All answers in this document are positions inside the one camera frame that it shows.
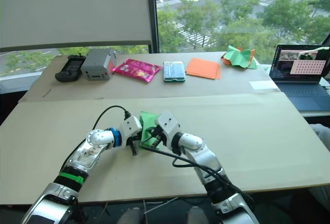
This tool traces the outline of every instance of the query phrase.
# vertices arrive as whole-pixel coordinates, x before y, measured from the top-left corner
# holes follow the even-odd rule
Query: laptop
[[[319,84],[330,46],[278,45],[270,77],[299,111],[330,111],[330,95]]]

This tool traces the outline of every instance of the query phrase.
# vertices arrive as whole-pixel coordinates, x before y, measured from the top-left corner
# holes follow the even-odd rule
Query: window sill
[[[42,72],[0,77],[0,94],[27,91]]]

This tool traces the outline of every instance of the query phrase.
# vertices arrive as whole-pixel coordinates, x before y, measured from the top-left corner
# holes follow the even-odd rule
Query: laptop screen
[[[269,75],[277,82],[318,83],[329,55],[330,46],[278,45]]]

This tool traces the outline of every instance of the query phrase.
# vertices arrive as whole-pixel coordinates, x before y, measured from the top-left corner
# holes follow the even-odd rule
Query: wire
[[[74,204],[76,205],[76,208],[79,211],[81,224],[85,224],[85,216],[83,214],[82,207],[79,206],[79,202],[78,202],[78,199],[77,198],[74,199]]]
[[[159,207],[162,207],[162,206],[164,206],[164,205],[166,205],[166,204],[168,204],[168,203],[170,203],[170,202],[172,202],[172,201],[174,201],[174,200],[176,200],[176,199],[178,199],[178,197],[175,197],[175,198],[173,198],[173,199],[167,201],[166,203],[161,204],[160,206],[153,207],[152,209],[150,209],[150,210],[148,210],[148,211],[145,211],[143,214],[145,215],[146,213],[149,213],[149,212],[151,212],[152,210],[155,210],[155,209],[157,209],[157,208],[159,208]]]
[[[217,179],[222,184],[226,185],[227,187],[231,188],[232,190],[240,193],[243,197],[245,197],[248,200],[248,202],[250,202],[250,206],[251,206],[251,209],[253,211],[254,206],[255,206],[253,198],[251,196],[249,196],[248,194],[242,192],[240,188],[236,187],[228,179],[226,179],[222,175],[218,174],[217,171],[213,170],[212,168],[210,168],[208,166],[204,166],[204,165],[200,165],[198,163],[195,163],[194,161],[191,161],[189,159],[186,159],[186,158],[183,158],[183,157],[171,154],[171,153],[163,152],[163,151],[160,151],[160,150],[157,150],[157,149],[153,149],[153,148],[143,146],[143,144],[145,142],[147,142],[149,139],[150,139],[150,137],[148,139],[144,140],[143,142],[141,142],[140,147],[145,149],[145,150],[151,151],[151,152],[159,153],[159,154],[174,158],[175,160],[172,162],[172,165],[174,167],[198,167],[198,168],[200,168],[201,170],[203,170],[203,171],[207,172],[208,174],[210,174],[211,176],[213,176],[215,179]],[[186,165],[175,164],[175,162],[177,160],[187,162],[188,164],[186,164]]]
[[[94,126],[93,126],[93,128],[92,128],[92,130],[94,130],[94,129],[96,128],[96,125],[98,124],[98,121],[101,119],[101,117],[104,115],[104,113],[107,112],[108,110],[112,109],[112,108],[115,108],[115,107],[116,107],[116,108],[120,108],[120,109],[122,109],[122,110],[125,111],[125,119],[128,118],[128,117],[130,117],[130,114],[129,114],[128,117],[126,117],[126,113],[129,113],[129,112],[128,112],[124,107],[122,107],[122,106],[120,106],[120,105],[112,105],[112,106],[106,108],[106,109],[101,113],[101,115],[99,115],[99,117],[97,118],[97,120],[96,120],[96,122],[95,122],[95,124],[94,124]]]
[[[107,209],[108,203],[109,203],[109,202],[107,202],[107,203],[105,204],[105,206],[104,206],[104,208],[102,209],[100,215],[98,216],[97,220],[95,221],[95,224],[98,223],[98,221],[100,220],[101,216],[103,215],[103,213],[104,213],[105,210]]]
[[[145,202],[145,203],[147,203],[147,204],[162,204],[164,202]]]
[[[122,106],[120,106],[120,105],[112,105],[112,106],[106,108],[106,109],[105,109],[105,110],[99,115],[99,117],[97,118],[96,122],[94,123],[94,126],[93,126],[92,130],[94,130],[94,129],[96,128],[96,126],[97,126],[99,120],[100,120],[101,117],[104,115],[104,113],[107,112],[108,110],[112,109],[112,108],[120,108],[120,109],[124,110],[124,112],[125,112],[125,119],[124,119],[124,120],[126,120],[127,118],[130,117],[130,113],[129,113],[124,107],[122,107]],[[66,164],[66,162],[68,161],[68,159],[69,159],[69,158],[72,156],[72,154],[73,154],[73,153],[74,153],[74,152],[75,152],[75,151],[81,146],[81,144],[83,144],[83,143],[85,142],[85,140],[86,140],[86,139],[83,139],[82,142],[79,143],[79,144],[75,147],[75,149],[73,149],[72,152],[67,156],[67,158],[64,160],[64,162],[63,162],[63,164],[62,164],[62,166],[61,166],[60,172],[61,172],[62,169],[64,168],[64,165]]]
[[[145,217],[145,224],[148,224],[148,216],[146,215],[146,205],[145,205],[145,201],[143,199],[143,206],[144,206],[144,217]]]

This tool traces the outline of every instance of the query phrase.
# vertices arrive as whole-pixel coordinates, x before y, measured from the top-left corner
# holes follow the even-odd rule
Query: person's leg
[[[330,129],[321,124],[311,124],[310,126],[326,148],[330,151]],[[330,212],[330,186],[313,187],[309,189],[309,192],[324,208]]]
[[[117,224],[140,224],[142,223],[143,214],[138,207],[127,210],[117,221]]]
[[[187,213],[186,224],[209,224],[204,211],[199,207],[192,207]]]

